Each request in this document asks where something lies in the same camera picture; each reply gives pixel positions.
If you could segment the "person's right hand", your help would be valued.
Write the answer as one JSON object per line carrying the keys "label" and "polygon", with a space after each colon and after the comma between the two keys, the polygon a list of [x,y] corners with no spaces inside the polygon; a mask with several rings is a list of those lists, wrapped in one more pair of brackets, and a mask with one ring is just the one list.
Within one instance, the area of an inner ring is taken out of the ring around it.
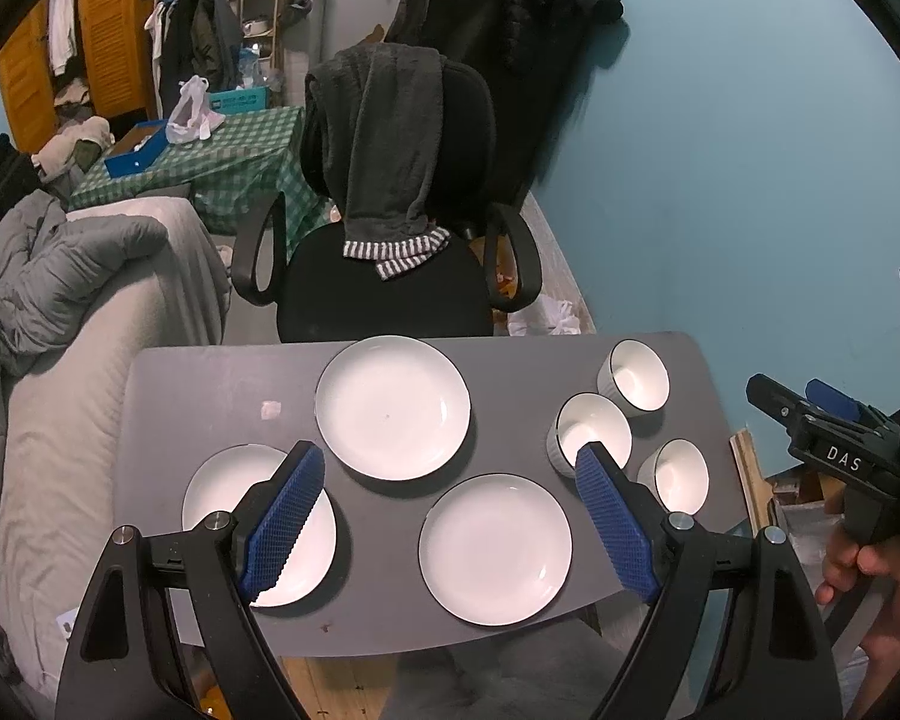
{"label": "person's right hand", "polygon": [[900,607],[900,538],[862,546],[844,525],[837,525],[824,551],[823,582],[814,596],[820,605],[831,603],[852,590],[859,578],[891,578],[896,583],[893,601]]}

